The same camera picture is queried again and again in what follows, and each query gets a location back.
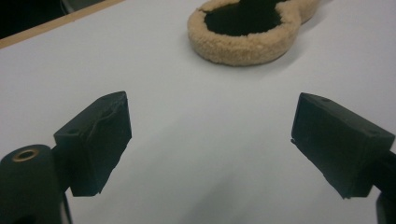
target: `fuzzy ring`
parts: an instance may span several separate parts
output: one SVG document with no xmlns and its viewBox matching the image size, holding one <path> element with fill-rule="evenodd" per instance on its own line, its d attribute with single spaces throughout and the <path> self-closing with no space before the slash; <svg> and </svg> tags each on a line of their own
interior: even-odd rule
<svg viewBox="0 0 396 224">
<path fill-rule="evenodd" d="M 291 47 L 300 25 L 314 15 L 318 2 L 319 0 L 277 1 L 275 11 L 280 18 L 280 24 L 264 32 L 241 33 L 239 35 L 236 31 L 236 33 L 228 35 L 226 32 L 230 31 L 209 30 L 208 21 L 205 18 L 217 9 L 236 6 L 240 1 L 211 0 L 201 5 L 190 15 L 188 20 L 189 40 L 192 48 L 201 57 L 213 63 L 224 63 L 231 66 L 268 63 L 282 56 Z M 218 27 L 222 29 L 223 25 L 220 23 Z"/>
</svg>

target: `white table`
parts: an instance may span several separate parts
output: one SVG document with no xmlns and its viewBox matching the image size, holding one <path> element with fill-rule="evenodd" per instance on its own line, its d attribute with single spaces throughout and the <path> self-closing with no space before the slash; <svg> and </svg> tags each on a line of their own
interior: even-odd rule
<svg viewBox="0 0 396 224">
<path fill-rule="evenodd" d="M 300 92 L 396 133 L 396 2 L 322 0 L 273 63 L 229 67 L 190 48 L 202 0 L 128 0 L 0 49 L 0 157 L 52 135 L 98 97 L 126 91 L 134 138 L 74 222 L 376 223 L 290 143 Z"/>
</svg>

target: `beige fleece ring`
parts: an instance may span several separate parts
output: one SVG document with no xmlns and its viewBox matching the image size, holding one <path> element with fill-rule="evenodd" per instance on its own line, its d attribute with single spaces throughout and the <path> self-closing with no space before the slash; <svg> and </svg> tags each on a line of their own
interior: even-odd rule
<svg viewBox="0 0 396 224">
<path fill-rule="evenodd" d="M 219 35 L 205 24 L 206 11 L 238 3 L 239 0 L 211 0 L 197 8 L 189 17 L 188 34 L 192 48 L 213 63 L 246 66 L 271 62 L 282 56 L 293 44 L 300 25 L 308 21 L 319 0 L 289 0 L 276 4 L 281 24 L 259 34 L 241 36 Z"/>
</svg>

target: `metal screw hole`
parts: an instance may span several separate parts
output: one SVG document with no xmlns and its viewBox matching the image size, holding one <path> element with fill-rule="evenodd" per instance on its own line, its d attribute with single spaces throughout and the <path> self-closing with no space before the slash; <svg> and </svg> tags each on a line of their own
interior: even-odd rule
<svg viewBox="0 0 396 224">
<path fill-rule="evenodd" d="M 29 148 L 26 149 L 22 152 L 19 152 L 17 155 L 15 155 L 12 160 L 15 162 L 21 162 L 21 161 L 29 161 L 35 156 L 38 155 L 38 150 L 35 148 Z"/>
</svg>

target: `dark hole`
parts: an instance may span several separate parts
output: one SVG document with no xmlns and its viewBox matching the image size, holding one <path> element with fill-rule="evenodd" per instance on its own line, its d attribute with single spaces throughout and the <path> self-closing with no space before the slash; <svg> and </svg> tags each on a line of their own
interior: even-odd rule
<svg viewBox="0 0 396 224">
<path fill-rule="evenodd" d="M 21 217 L 12 224 L 35 224 L 35 223 L 36 223 L 35 216 L 29 215 L 29 216 Z"/>
<path fill-rule="evenodd" d="M 220 35 L 249 35 L 267 32 L 281 24 L 275 10 L 285 0 L 241 0 L 206 12 L 207 29 Z"/>
</svg>

